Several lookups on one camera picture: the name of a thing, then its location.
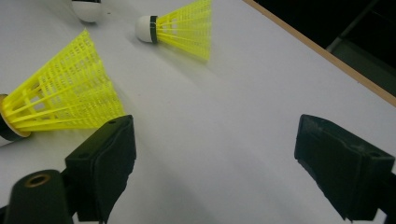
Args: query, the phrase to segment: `yellow object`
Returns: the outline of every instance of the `yellow object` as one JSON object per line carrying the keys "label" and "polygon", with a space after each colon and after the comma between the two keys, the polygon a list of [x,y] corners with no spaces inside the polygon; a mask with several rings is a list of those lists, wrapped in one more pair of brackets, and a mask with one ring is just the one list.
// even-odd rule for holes
{"label": "yellow object", "polygon": [[6,96],[0,112],[22,133],[98,128],[125,114],[86,30]]}
{"label": "yellow object", "polygon": [[135,31],[142,41],[163,42],[208,60],[211,11],[211,0],[198,0],[161,17],[141,17]]}

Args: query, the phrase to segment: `yellow shuttlecock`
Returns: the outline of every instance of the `yellow shuttlecock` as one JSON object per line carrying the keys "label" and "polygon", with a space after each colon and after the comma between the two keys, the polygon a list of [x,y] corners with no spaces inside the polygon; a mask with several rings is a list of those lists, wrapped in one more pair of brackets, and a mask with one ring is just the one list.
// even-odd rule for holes
{"label": "yellow shuttlecock", "polygon": [[211,0],[198,0],[162,17],[141,17],[135,31],[142,41],[163,42],[208,60],[211,27]]}
{"label": "yellow shuttlecock", "polygon": [[125,115],[87,31],[9,95],[0,95],[0,146],[30,132],[98,128]]}

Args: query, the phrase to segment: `shuttlecock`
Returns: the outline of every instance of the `shuttlecock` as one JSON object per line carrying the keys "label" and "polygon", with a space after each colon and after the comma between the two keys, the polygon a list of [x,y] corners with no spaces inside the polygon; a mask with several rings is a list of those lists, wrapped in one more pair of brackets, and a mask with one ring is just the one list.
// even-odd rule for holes
{"label": "shuttlecock", "polygon": [[0,95],[0,146],[31,132],[98,128],[125,115],[85,30],[9,95]]}
{"label": "shuttlecock", "polygon": [[142,41],[163,42],[208,60],[211,27],[211,0],[198,0],[162,17],[141,17],[135,32]]}

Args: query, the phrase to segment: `white table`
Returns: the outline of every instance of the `white table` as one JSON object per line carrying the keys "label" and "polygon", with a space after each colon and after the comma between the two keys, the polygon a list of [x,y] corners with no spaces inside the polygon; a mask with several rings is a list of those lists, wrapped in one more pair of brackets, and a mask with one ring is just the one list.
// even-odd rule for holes
{"label": "white table", "polygon": [[[293,158],[299,117],[329,119],[396,156],[396,108],[241,0],[213,1],[208,63],[136,39],[137,18],[189,2],[104,0],[90,25],[66,0],[3,0],[1,92],[86,27],[134,116],[137,161],[108,223],[345,223]],[[23,176],[64,169],[91,133],[35,133],[1,147],[0,206]]]}

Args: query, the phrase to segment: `shuttlecock cork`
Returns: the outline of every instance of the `shuttlecock cork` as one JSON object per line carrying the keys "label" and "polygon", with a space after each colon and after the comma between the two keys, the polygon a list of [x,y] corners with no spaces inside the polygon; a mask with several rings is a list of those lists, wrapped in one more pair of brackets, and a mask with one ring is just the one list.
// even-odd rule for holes
{"label": "shuttlecock cork", "polygon": [[99,128],[125,115],[85,30],[9,95],[0,95],[0,146],[31,132]]}
{"label": "shuttlecock cork", "polygon": [[211,0],[198,0],[161,17],[139,18],[135,32],[142,41],[163,42],[208,60],[211,27]]}

